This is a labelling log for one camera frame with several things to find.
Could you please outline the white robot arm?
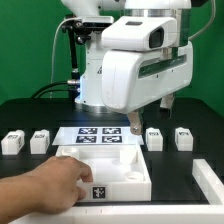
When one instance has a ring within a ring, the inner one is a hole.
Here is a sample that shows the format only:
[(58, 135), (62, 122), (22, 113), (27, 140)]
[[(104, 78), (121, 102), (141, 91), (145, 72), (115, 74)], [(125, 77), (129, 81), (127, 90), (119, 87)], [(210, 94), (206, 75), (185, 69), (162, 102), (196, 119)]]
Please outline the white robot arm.
[(141, 109), (158, 99), (169, 108), (173, 93), (191, 82), (191, 0), (61, 2), (73, 13), (76, 42), (86, 46), (76, 105), (125, 114), (141, 134)]

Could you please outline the bare human hand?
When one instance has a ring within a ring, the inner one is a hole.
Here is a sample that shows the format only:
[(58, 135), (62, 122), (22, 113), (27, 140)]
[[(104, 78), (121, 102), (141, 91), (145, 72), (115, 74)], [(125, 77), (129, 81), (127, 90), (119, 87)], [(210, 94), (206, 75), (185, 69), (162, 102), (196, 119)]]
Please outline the bare human hand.
[(77, 182), (92, 182), (91, 168), (72, 157), (51, 157), (24, 174), (32, 212), (57, 214), (71, 208), (86, 192)]

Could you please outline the human forearm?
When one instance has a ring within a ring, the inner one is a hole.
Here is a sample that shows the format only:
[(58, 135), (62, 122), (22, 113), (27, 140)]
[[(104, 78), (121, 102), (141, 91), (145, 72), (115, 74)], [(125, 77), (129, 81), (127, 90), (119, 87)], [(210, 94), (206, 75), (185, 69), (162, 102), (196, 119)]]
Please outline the human forearm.
[(0, 180), (0, 224), (10, 222), (39, 208), (39, 185), (29, 175)]

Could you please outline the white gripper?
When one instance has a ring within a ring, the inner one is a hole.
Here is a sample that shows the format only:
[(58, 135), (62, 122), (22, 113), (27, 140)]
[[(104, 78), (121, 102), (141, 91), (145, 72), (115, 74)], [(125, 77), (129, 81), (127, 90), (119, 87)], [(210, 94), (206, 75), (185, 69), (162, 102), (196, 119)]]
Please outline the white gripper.
[(180, 47), (174, 59), (162, 59), (162, 51), (108, 51), (102, 63), (102, 100), (110, 110), (127, 114), (130, 131), (142, 134), (141, 108), (160, 98), (162, 118), (170, 118), (173, 92), (189, 85), (193, 72), (193, 47)]

